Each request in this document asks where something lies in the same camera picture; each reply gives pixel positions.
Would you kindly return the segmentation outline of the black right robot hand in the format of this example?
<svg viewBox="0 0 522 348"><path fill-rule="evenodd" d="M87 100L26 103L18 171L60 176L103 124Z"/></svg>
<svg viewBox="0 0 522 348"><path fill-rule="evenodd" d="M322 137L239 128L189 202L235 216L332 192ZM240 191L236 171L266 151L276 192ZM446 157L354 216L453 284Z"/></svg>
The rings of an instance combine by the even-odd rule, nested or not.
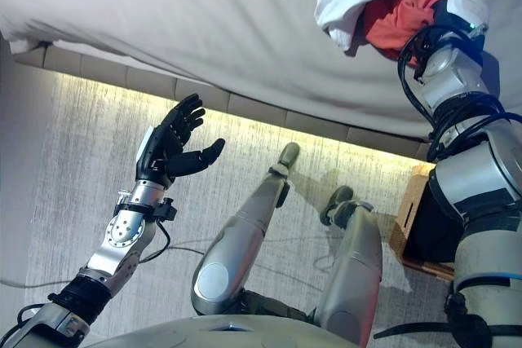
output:
<svg viewBox="0 0 522 348"><path fill-rule="evenodd" d="M483 0L439 0L432 9L435 24L466 33L479 50L484 49L489 30L489 7Z"/></svg>

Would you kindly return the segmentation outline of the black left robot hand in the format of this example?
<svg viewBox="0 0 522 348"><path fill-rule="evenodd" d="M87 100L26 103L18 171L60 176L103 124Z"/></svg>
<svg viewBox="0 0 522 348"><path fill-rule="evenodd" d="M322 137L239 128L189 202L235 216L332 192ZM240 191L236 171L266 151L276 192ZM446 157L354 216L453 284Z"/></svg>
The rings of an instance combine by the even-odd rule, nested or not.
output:
<svg viewBox="0 0 522 348"><path fill-rule="evenodd" d="M192 132L203 124L205 113L197 94L174 106L146 138L143 151L138 153L135 179L168 189L176 178L199 173L214 164L223 151L224 139L216 139L200 151L184 151Z"/></svg>

